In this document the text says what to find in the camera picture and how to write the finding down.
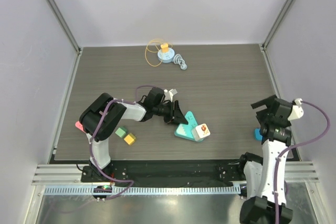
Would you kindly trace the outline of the teal triangular power socket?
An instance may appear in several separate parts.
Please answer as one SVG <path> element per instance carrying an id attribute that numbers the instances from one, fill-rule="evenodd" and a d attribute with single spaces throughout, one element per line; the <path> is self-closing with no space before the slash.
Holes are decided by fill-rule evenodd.
<path id="1" fill-rule="evenodd" d="M 200 138 L 196 140 L 192 134 L 192 130 L 198 126 L 197 120 L 194 114 L 191 111 L 188 111 L 185 114 L 185 118 L 188 121 L 188 124 L 179 124 L 177 129 L 174 132 L 176 137 L 183 138 L 185 140 L 190 140 L 193 142 L 202 142 L 204 139 Z"/>

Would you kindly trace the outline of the blue plug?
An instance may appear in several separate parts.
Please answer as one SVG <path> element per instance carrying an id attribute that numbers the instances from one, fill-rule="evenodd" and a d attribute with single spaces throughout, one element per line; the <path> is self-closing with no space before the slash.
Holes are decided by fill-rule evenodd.
<path id="1" fill-rule="evenodd" d="M 261 133 L 260 133 L 260 128 L 256 128 L 256 129 L 254 129 L 254 138 L 255 138 L 255 140 L 257 140 L 257 141 L 262 141 L 263 136 L 262 136 Z"/>

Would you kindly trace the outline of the yellow cube plug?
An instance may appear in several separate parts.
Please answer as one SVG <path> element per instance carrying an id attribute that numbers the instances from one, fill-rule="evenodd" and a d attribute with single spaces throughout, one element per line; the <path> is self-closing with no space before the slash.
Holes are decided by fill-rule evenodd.
<path id="1" fill-rule="evenodd" d="M 134 144 L 135 143 L 135 141 L 136 141 L 136 136 L 135 135 L 133 135 L 132 133 L 129 133 L 129 134 L 127 134 L 124 138 L 124 141 L 129 145 L 129 146 L 131 146 L 132 144 Z"/>

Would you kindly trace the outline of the green cube plug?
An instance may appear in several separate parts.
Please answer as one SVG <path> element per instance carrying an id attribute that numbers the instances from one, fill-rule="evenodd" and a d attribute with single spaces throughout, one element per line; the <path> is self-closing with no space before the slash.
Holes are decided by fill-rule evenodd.
<path id="1" fill-rule="evenodd" d="M 116 129 L 115 134 L 120 138 L 124 138 L 127 135 L 127 132 L 127 129 L 119 127 Z"/>

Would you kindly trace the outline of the pink triangular power socket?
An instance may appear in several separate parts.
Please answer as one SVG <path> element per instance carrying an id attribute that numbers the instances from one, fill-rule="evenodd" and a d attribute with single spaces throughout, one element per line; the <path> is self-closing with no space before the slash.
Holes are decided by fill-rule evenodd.
<path id="1" fill-rule="evenodd" d="M 77 122 L 75 123 L 75 127 L 76 127 L 77 129 L 79 129 L 80 131 L 85 132 L 85 130 L 84 130 L 82 124 L 81 124 L 79 121 L 77 121 Z"/>

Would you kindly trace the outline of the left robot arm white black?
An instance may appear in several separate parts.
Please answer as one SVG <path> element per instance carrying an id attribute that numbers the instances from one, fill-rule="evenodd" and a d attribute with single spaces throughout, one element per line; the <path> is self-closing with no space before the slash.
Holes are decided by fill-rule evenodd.
<path id="1" fill-rule="evenodd" d="M 166 124 L 186 124 L 178 100 L 167 99 L 167 91 L 152 87 L 139 101 L 128 102 L 101 94 L 80 116 L 79 123 L 90 145 L 90 163 L 95 166 L 93 176 L 100 182 L 111 177 L 111 158 L 108 138 L 120 120 L 146 122 L 154 115 L 161 116 Z"/>

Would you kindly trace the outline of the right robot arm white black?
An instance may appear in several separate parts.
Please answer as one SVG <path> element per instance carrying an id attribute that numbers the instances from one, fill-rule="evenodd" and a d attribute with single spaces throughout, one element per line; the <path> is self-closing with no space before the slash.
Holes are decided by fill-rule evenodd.
<path id="1" fill-rule="evenodd" d="M 292 133 L 289 116 L 293 104 L 272 95 L 251 104 L 262 136 L 263 156 L 245 153 L 239 159 L 237 174 L 247 182 L 246 201 L 240 210 L 240 223 L 290 223 L 293 211 L 286 204 L 285 166 Z"/>

